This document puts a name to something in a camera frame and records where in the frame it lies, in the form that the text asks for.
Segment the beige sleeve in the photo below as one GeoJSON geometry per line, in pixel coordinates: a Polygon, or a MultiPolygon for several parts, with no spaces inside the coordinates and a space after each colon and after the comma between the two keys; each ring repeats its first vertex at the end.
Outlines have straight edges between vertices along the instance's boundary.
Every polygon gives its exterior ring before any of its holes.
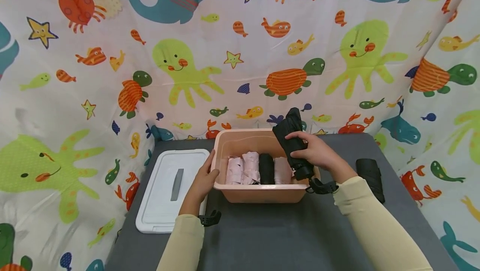
{"type": "Polygon", "coordinates": [[[432,271],[410,235],[375,198],[367,182],[353,177],[334,193],[360,244],[379,271],[432,271]]]}
{"type": "Polygon", "coordinates": [[[196,271],[204,234],[199,218],[178,216],[157,271],[196,271]]]}

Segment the table surface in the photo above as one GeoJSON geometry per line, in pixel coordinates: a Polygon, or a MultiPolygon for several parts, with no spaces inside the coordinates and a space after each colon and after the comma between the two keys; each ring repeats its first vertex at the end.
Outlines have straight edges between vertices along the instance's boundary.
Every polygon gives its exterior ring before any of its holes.
{"type": "MultiPolygon", "coordinates": [[[[413,237],[433,270],[458,270],[372,136],[363,133],[319,137],[353,168],[358,158],[376,160],[382,172],[385,207],[413,237]]],[[[205,139],[159,142],[155,146],[106,271],[156,270],[170,234],[142,234],[135,227],[155,161],[163,151],[210,151],[213,146],[214,140],[205,139]]],[[[321,177],[323,182],[331,180],[323,170],[321,177]]],[[[306,194],[298,204],[230,204],[220,191],[212,190],[207,214],[214,209],[222,212],[222,218],[216,226],[205,228],[199,271],[373,271],[331,194],[306,194]]]]}

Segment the patterned fabric backdrop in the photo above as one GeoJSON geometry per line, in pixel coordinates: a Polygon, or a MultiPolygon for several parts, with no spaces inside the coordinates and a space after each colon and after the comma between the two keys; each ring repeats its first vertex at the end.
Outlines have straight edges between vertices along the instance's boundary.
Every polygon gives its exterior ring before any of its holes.
{"type": "Polygon", "coordinates": [[[153,137],[268,128],[299,107],[307,132],[374,135],[452,259],[479,270],[477,0],[0,12],[0,269],[103,270],[153,137]]]}

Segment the cartoon crab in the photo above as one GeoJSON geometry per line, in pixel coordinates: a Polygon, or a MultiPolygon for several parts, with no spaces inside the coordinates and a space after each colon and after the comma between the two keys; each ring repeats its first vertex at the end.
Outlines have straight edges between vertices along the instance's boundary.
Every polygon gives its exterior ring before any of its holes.
{"type": "Polygon", "coordinates": [[[66,18],[70,20],[68,27],[72,28],[73,26],[75,34],[77,33],[78,25],[80,26],[80,32],[83,34],[83,26],[88,25],[92,18],[95,18],[98,22],[100,22],[98,16],[105,19],[105,15],[95,10],[95,8],[107,12],[104,7],[95,5],[93,0],[59,0],[59,6],[66,18]]]}
{"type": "Polygon", "coordinates": [[[137,194],[138,187],[140,186],[140,182],[135,173],[129,172],[128,174],[130,175],[130,177],[125,180],[127,183],[131,183],[134,180],[136,180],[137,182],[130,186],[130,188],[128,188],[127,192],[125,193],[125,199],[123,199],[123,196],[121,194],[120,185],[117,185],[117,190],[115,191],[115,194],[118,196],[118,198],[122,199],[123,202],[127,204],[127,211],[130,210],[130,206],[132,206],[133,199],[135,198],[135,194],[137,194]]]}
{"type": "Polygon", "coordinates": [[[352,122],[353,120],[357,119],[358,117],[360,117],[361,114],[353,114],[352,116],[350,116],[350,118],[348,119],[348,122],[345,123],[344,126],[342,126],[339,130],[338,130],[338,133],[339,134],[351,134],[351,133],[360,133],[360,132],[363,132],[367,127],[370,126],[370,124],[373,122],[373,120],[375,119],[375,117],[370,117],[370,118],[365,118],[363,119],[363,122],[367,124],[367,126],[363,126],[361,124],[349,124],[350,122],[352,122]]]}

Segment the green fish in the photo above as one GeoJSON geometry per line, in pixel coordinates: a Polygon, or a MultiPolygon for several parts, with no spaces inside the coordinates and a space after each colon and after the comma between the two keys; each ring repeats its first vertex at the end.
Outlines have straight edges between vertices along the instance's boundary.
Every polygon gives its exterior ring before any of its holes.
{"type": "Polygon", "coordinates": [[[442,165],[440,165],[440,163],[438,163],[438,161],[433,161],[430,164],[430,170],[432,171],[433,175],[435,175],[436,177],[438,177],[441,180],[459,181],[461,183],[463,183],[463,181],[465,180],[465,177],[449,177],[447,175],[447,170],[445,169],[445,167],[442,167],[442,165]]]}
{"type": "Polygon", "coordinates": [[[110,185],[117,178],[117,175],[120,171],[120,160],[115,159],[115,168],[108,171],[107,176],[105,177],[105,183],[110,185]]]}
{"type": "Polygon", "coordinates": [[[371,100],[371,101],[362,101],[362,102],[359,104],[359,107],[362,108],[362,109],[368,110],[369,108],[378,106],[379,104],[381,104],[381,103],[384,102],[384,101],[385,101],[385,97],[382,98],[379,102],[375,102],[375,101],[373,101],[373,100],[371,100]]]}
{"type": "Polygon", "coordinates": [[[95,239],[91,240],[91,242],[89,242],[87,246],[89,248],[92,248],[92,246],[100,242],[100,240],[105,236],[105,234],[108,234],[114,226],[115,226],[115,218],[112,218],[110,221],[108,221],[107,224],[105,224],[104,226],[98,229],[97,236],[95,237],[95,239]]]}
{"type": "Polygon", "coordinates": [[[50,74],[41,73],[35,76],[28,85],[20,85],[20,91],[25,91],[26,89],[40,88],[48,84],[50,81],[50,74]]]}
{"type": "Polygon", "coordinates": [[[209,14],[207,16],[202,16],[202,20],[209,23],[217,22],[219,19],[220,16],[218,16],[217,14],[209,14]]]}
{"type": "Polygon", "coordinates": [[[213,108],[210,110],[210,114],[212,116],[218,117],[221,114],[227,113],[227,111],[228,111],[227,107],[225,107],[223,110],[220,110],[219,108],[213,108]]]}

